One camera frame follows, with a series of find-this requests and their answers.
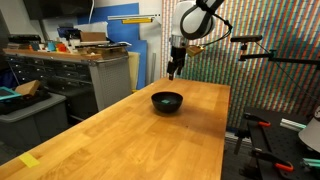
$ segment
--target wooden table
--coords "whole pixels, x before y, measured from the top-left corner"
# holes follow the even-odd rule
[[[151,95],[174,91],[178,112]],[[230,87],[163,78],[0,166],[0,179],[220,179]]]

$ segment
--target wall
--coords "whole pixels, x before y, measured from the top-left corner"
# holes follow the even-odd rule
[[[161,14],[161,0],[122,0],[121,2],[116,0],[95,0],[95,7],[114,6],[137,2],[139,3],[140,14]],[[38,21],[29,20],[28,13],[22,0],[1,0],[0,9],[11,34],[39,34],[43,39]],[[58,24],[65,22],[77,24],[76,17],[44,20],[44,25],[50,39],[58,37],[58,33],[56,31]],[[140,24],[140,39],[148,41],[148,84],[151,82],[150,76],[153,53],[156,53],[157,56],[154,78],[159,79],[160,77],[161,25],[156,21],[153,23]]]
[[[162,76],[167,75],[166,66],[170,59],[167,39],[170,37],[171,18],[177,2],[163,0]],[[230,37],[261,34],[262,46],[276,49],[277,57],[318,59],[319,6],[319,0],[225,0],[217,14],[233,25]],[[216,20],[216,27],[210,35],[191,44],[210,42],[225,32],[225,25]],[[230,43],[230,37],[208,46],[198,56],[188,58],[180,76],[231,86],[228,127],[239,127],[245,106],[302,115],[315,110],[320,102],[320,71],[316,70],[316,66],[274,63],[266,59],[238,61],[240,43]],[[247,53],[265,52],[258,45],[249,43]]]

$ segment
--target green object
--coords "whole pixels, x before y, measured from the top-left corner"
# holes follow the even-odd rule
[[[161,102],[162,102],[162,103],[165,103],[165,104],[169,104],[169,103],[170,103],[170,101],[169,101],[169,100],[166,100],[166,99],[162,100]]]

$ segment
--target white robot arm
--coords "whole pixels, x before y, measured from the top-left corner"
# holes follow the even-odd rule
[[[213,15],[222,3],[223,0],[181,0],[177,4],[170,40],[172,61],[167,69],[170,80],[176,69],[178,75],[181,73],[189,40],[205,37],[214,29]]]

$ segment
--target cable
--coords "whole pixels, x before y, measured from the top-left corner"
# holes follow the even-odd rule
[[[90,10],[89,23],[88,24],[90,24],[90,22],[91,22],[91,16],[92,16],[93,8],[94,8],[94,0],[92,0],[92,6],[91,6],[91,10]]]
[[[259,43],[255,42],[256,44],[258,44],[263,50],[265,50],[267,53],[270,53],[268,50],[266,50],[263,46],[261,46]],[[281,71],[287,75],[287,77],[303,92],[305,93],[307,96],[309,96],[311,99],[320,102],[319,99],[317,99],[316,97],[312,96],[310,93],[308,93],[305,89],[303,89],[281,66],[278,62],[274,61],[274,63],[276,63],[276,65],[281,69]]]

